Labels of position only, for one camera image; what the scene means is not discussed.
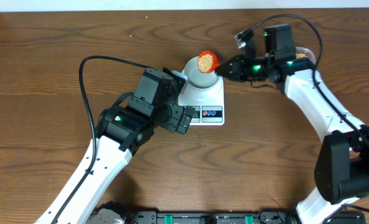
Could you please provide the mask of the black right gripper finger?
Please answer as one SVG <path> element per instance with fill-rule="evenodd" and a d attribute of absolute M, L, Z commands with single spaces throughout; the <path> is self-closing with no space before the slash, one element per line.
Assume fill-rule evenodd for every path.
<path fill-rule="evenodd" d="M 215 73 L 233 73 L 235 67 L 237 66 L 237 62 L 225 62 L 216 67 Z"/>
<path fill-rule="evenodd" d="M 237 81 L 237 73 L 234 72 L 230 67 L 217 67 L 215 69 L 216 75 L 226 78 L 231 81 Z"/>

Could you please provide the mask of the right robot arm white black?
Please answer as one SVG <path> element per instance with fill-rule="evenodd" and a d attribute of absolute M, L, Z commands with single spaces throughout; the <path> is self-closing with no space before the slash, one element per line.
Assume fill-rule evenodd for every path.
<path fill-rule="evenodd" d="M 331 223 L 357 200 L 369 196 L 369 126 L 332 94 L 317 71 L 317 60 L 301 56 L 287 24 L 264 29 L 266 53 L 259 57 L 252 29 L 235 40 L 243 54 L 216 68 L 234 82 L 272 82 L 293 101 L 321 140 L 314 190 L 286 217 L 287 223 Z"/>

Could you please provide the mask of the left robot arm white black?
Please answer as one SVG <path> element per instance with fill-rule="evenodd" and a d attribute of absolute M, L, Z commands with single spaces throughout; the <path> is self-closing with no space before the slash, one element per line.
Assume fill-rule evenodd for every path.
<path fill-rule="evenodd" d="M 100 114 L 95 139 L 37 223 L 85 223 L 109 184 L 156 128 L 185 134 L 195 110 L 176 101 L 187 83 L 183 73 L 145 69 L 128 104 L 122 107 L 116 101 Z"/>

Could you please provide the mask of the red measuring scoop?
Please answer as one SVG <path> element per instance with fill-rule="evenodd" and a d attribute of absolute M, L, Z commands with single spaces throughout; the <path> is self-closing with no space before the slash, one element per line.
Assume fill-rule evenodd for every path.
<path fill-rule="evenodd" d="M 201 73 L 214 72 L 218 67 L 217 56 L 209 50 L 203 51 L 198 56 L 197 66 Z"/>

